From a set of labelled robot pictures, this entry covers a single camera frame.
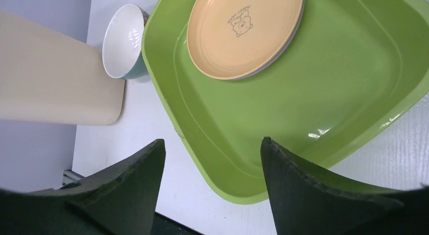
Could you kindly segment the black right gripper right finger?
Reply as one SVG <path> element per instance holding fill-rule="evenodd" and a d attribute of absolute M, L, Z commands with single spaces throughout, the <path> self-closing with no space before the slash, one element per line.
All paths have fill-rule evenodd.
<path fill-rule="evenodd" d="M 428 234 L 428 186 L 400 191 L 308 161 L 270 137 L 261 160 L 277 234 Z"/>

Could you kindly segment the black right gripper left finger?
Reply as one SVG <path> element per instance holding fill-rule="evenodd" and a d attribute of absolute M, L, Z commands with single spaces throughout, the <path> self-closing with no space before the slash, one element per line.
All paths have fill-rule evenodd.
<path fill-rule="evenodd" d="M 57 190 L 1 190 L 1 234 L 150 234 L 165 157 L 156 139 Z"/>

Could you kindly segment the beige plastic bin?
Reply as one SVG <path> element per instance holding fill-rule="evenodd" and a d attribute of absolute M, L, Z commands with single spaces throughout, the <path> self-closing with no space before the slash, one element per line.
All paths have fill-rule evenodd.
<path fill-rule="evenodd" d="M 124 86 L 107 75 L 98 49 L 1 10 L 2 119 L 109 125 Z"/>

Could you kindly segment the white ceramic bowl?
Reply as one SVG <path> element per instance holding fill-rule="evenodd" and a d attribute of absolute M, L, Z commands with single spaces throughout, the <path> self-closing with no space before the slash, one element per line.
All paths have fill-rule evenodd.
<path fill-rule="evenodd" d="M 123 5 L 112 16 L 102 44 L 103 66 L 111 78 L 130 80 L 147 73 L 141 49 L 148 18 L 135 4 Z"/>

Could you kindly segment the green plastic tub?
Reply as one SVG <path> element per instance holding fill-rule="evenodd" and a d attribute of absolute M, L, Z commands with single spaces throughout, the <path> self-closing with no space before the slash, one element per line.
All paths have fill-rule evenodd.
<path fill-rule="evenodd" d="M 209 78 L 191 62 L 186 28 L 195 1 L 158 0 L 142 53 L 176 133 L 229 202 L 267 199 L 264 137 L 329 168 L 428 92 L 425 0 L 305 0 L 285 53 L 238 81 Z"/>

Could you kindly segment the yellow plastic plate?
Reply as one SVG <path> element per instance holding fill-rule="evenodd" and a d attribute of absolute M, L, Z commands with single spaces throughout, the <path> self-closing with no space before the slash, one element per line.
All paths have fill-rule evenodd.
<path fill-rule="evenodd" d="M 204 75 L 236 80 L 276 61 L 294 38 L 305 0 L 196 0 L 187 49 Z"/>

